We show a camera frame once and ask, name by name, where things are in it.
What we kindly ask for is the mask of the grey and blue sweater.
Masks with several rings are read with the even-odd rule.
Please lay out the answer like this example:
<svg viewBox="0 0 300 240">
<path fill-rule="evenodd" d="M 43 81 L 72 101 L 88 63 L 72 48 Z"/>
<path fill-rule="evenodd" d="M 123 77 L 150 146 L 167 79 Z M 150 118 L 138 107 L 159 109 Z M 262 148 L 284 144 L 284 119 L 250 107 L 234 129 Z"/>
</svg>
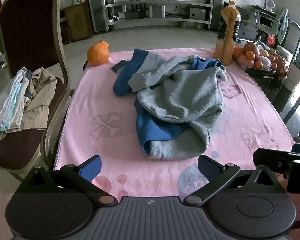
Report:
<svg viewBox="0 0 300 240">
<path fill-rule="evenodd" d="M 203 154 L 223 113 L 223 63 L 197 55 L 165 59 L 136 49 L 113 66 L 113 92 L 136 95 L 136 134 L 152 159 L 180 160 Z"/>
</svg>

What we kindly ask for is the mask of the pile of folded clothes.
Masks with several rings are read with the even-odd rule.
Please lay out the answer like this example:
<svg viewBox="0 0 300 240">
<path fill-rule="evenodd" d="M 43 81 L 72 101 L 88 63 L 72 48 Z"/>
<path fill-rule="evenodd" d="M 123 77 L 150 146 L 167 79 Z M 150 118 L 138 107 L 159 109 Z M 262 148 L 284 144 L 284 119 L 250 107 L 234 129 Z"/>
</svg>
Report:
<svg viewBox="0 0 300 240">
<path fill-rule="evenodd" d="M 0 142 L 7 134 L 47 129 L 57 79 L 44 68 L 21 68 L 0 93 Z"/>
</svg>

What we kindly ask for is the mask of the pink printed towel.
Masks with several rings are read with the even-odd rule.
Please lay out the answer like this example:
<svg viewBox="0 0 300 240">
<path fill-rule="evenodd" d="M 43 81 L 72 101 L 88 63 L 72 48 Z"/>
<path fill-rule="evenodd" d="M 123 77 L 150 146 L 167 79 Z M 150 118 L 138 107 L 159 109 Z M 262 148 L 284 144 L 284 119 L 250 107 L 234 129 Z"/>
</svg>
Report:
<svg viewBox="0 0 300 240">
<path fill-rule="evenodd" d="M 256 82 L 207 49 L 122 51 L 87 66 L 70 102 L 55 170 L 100 156 L 95 185 L 123 196 L 185 198 L 207 183 L 198 157 L 254 168 L 258 148 L 294 140 Z"/>
</svg>

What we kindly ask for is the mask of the orange tangerine fruit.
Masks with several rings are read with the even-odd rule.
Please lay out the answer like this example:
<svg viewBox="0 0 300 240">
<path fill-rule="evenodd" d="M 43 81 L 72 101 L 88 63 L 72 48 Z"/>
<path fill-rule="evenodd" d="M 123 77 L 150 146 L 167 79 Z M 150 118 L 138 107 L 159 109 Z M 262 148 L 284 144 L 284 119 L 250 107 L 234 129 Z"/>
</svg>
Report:
<svg viewBox="0 0 300 240">
<path fill-rule="evenodd" d="M 109 57 L 109 44 L 106 41 L 91 46 L 87 51 L 87 60 L 91 66 L 101 66 L 108 62 Z"/>
</svg>

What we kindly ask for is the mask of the fruit tray with fruits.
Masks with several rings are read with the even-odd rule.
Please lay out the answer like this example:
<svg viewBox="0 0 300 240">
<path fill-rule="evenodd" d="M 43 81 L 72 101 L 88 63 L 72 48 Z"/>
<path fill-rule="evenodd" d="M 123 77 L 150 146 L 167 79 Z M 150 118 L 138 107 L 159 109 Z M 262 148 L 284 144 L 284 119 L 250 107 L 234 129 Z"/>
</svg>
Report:
<svg viewBox="0 0 300 240">
<path fill-rule="evenodd" d="M 242 46 L 235 46 L 232 58 L 246 72 L 286 77 L 289 66 L 286 59 L 273 49 L 265 50 L 256 42 L 245 42 Z"/>
</svg>

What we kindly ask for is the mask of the brown wooden cabinet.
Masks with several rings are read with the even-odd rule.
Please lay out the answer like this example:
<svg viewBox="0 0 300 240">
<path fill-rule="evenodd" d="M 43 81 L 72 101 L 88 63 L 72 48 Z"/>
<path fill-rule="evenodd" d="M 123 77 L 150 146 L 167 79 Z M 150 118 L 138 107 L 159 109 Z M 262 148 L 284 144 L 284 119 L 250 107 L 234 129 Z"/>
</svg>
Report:
<svg viewBox="0 0 300 240">
<path fill-rule="evenodd" d="M 71 5 L 62 10 L 72 42 L 89 39 L 94 34 L 88 2 Z"/>
</svg>

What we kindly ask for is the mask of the orange juice bottle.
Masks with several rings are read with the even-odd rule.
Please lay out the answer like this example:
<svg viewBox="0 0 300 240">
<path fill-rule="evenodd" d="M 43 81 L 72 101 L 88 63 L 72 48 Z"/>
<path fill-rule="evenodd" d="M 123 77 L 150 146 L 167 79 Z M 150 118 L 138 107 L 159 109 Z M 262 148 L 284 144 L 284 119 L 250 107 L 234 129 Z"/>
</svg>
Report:
<svg viewBox="0 0 300 240">
<path fill-rule="evenodd" d="M 230 65 L 237 42 L 241 14 L 235 1 L 229 1 L 221 10 L 214 59 L 221 60 L 224 66 Z"/>
</svg>

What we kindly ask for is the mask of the dark red chair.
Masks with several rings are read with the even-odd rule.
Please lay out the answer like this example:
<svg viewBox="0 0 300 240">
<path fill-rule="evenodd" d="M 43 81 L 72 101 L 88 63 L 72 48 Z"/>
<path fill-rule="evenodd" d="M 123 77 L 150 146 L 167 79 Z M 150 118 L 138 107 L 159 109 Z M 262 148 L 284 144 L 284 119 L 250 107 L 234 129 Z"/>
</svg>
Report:
<svg viewBox="0 0 300 240">
<path fill-rule="evenodd" d="M 0 33 L 10 80 L 0 92 L 0 169 L 17 180 L 38 155 L 70 94 L 60 0 L 6 0 Z"/>
</svg>

